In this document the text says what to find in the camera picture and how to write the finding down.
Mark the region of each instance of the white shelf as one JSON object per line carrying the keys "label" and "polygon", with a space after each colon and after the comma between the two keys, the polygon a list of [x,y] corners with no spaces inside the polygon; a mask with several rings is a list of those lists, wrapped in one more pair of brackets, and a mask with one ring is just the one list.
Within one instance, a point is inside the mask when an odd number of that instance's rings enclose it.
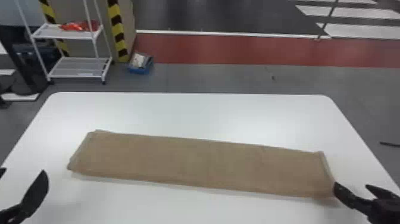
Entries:
{"label": "white shelf", "polygon": [[[98,29],[93,32],[93,38],[97,39],[103,25],[100,25]],[[75,40],[91,40],[92,35],[88,31],[65,31],[60,28],[59,24],[48,24],[45,23],[32,34],[33,38],[36,39],[75,39]]]}
{"label": "white shelf", "polygon": [[53,78],[101,77],[103,79],[110,67],[111,61],[111,57],[99,59],[61,57],[48,76]]}

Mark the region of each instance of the shelf leg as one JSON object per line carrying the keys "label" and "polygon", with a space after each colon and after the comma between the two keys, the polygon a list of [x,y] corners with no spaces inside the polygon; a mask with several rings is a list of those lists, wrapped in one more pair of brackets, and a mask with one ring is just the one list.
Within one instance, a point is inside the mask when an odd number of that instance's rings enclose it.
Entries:
{"label": "shelf leg", "polygon": [[102,81],[103,81],[103,72],[102,72],[103,66],[102,66],[102,63],[101,63],[100,58],[99,58],[99,52],[97,51],[96,39],[95,39],[94,34],[93,34],[92,20],[90,19],[87,0],[83,0],[83,7],[85,8],[87,24],[89,25],[89,31],[90,31],[90,35],[92,36],[92,43],[93,43],[93,48],[95,50],[95,56],[96,56],[96,59],[97,59],[99,72],[100,72],[100,75],[101,75],[101,78],[102,78]]}
{"label": "shelf leg", "polygon": [[19,0],[16,0],[16,1],[15,1],[15,4],[17,5],[18,11],[20,12],[22,21],[23,21],[23,23],[24,23],[24,25],[25,25],[26,32],[27,32],[28,35],[29,35],[30,41],[31,41],[31,43],[32,43],[32,45],[33,45],[33,48],[35,49],[35,53],[36,53],[36,55],[37,55],[37,58],[39,59],[40,65],[42,66],[43,72],[46,74],[47,81],[50,81],[49,73],[47,72],[45,63],[43,62],[43,59],[42,59],[42,56],[40,55],[40,52],[39,52],[39,50],[38,50],[38,47],[36,46],[36,41],[35,41],[34,38],[32,38],[32,32],[31,32],[30,29],[29,29],[28,22],[26,21],[24,12],[22,11],[22,8],[21,8],[21,5],[20,5],[20,1],[19,1]]}
{"label": "shelf leg", "polygon": [[[100,25],[103,26],[103,20],[102,20],[102,18],[101,18],[101,14],[100,14],[100,10],[99,10],[99,5],[97,4],[97,0],[94,0],[94,2],[95,2],[95,8],[96,8],[97,16],[99,17]],[[105,30],[103,30],[103,35],[104,35],[105,44],[106,44],[106,46],[107,46],[108,55],[109,55],[109,57],[113,57],[113,56],[111,55],[111,48],[110,48],[110,44],[108,43],[107,34],[105,33]]]}

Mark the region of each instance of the hazard stripe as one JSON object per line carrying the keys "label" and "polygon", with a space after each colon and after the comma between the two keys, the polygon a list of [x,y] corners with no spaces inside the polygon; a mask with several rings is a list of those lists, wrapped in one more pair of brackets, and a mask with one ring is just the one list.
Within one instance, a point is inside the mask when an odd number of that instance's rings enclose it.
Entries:
{"label": "hazard stripe", "polygon": [[126,62],[129,59],[128,49],[125,43],[124,27],[121,18],[118,0],[107,0],[108,16],[111,23],[111,32],[114,37],[115,49],[119,62]]}
{"label": "hazard stripe", "polygon": [[[39,0],[39,2],[40,2],[40,7],[43,10],[43,13],[46,17],[47,22],[51,23],[51,24],[56,24],[54,11],[51,8],[49,2],[47,0]],[[66,57],[70,56],[70,53],[68,51],[67,45],[65,44],[64,40],[57,39],[56,44],[57,44],[57,47],[62,50],[62,53],[64,54],[64,56],[66,56]]]}

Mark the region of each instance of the folded towel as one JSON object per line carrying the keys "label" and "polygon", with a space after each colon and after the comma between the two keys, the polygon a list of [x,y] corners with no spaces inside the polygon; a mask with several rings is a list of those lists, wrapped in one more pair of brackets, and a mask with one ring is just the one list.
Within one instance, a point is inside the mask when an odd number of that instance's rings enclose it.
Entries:
{"label": "folded towel", "polygon": [[331,197],[323,152],[264,145],[89,132],[68,169],[89,176],[298,197]]}

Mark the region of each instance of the metal shelf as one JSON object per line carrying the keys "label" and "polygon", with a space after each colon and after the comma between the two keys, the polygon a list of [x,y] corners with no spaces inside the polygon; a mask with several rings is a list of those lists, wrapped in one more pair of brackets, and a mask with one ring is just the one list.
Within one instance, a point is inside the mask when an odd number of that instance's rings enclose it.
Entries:
{"label": "metal shelf", "polygon": [[[103,30],[103,25],[93,32],[93,38],[97,39],[101,31]],[[89,31],[65,31],[60,28],[59,24],[43,24],[32,34],[33,38],[36,39],[73,39],[73,40],[91,40],[92,34]]]}
{"label": "metal shelf", "polygon": [[48,76],[53,78],[96,77],[103,78],[110,67],[110,58],[61,57]]}
{"label": "metal shelf", "polygon": [[[97,13],[97,20],[100,25],[96,31],[93,31],[92,23],[89,22],[87,25],[89,26],[88,31],[65,31],[60,29],[60,25],[48,23],[46,17],[43,16],[44,24],[40,26],[34,33],[31,33],[29,29],[28,21],[25,18],[24,12],[19,3],[20,0],[16,0],[15,4],[20,12],[22,21],[25,25],[26,32],[29,34],[29,38],[32,42],[32,45],[35,49],[35,53],[40,62],[40,66],[43,69],[43,72],[46,74],[46,79],[48,82],[52,82],[52,78],[90,78],[97,77],[101,78],[102,84],[105,84],[105,77],[107,75],[107,71],[110,67],[110,64],[113,61],[111,56],[110,45],[107,41],[107,36],[105,34],[104,26],[102,24],[102,19],[100,15],[99,6],[97,4],[97,0],[92,0]],[[82,0],[83,8],[85,9],[86,21],[92,21],[90,19],[89,9],[88,9],[88,0]],[[99,52],[97,49],[96,40],[100,33],[103,32],[105,44],[107,46],[109,57],[101,58],[99,57]],[[70,40],[90,40],[92,41],[93,50],[95,51],[95,58],[73,58],[73,57],[65,57],[64,51],[61,50],[60,44],[57,45],[58,50],[62,57],[57,61],[56,65],[51,69],[50,72],[47,71],[46,65],[43,62],[42,57],[40,56],[40,52],[38,47],[36,46],[36,39],[52,39],[54,42],[61,41],[64,39]]]}

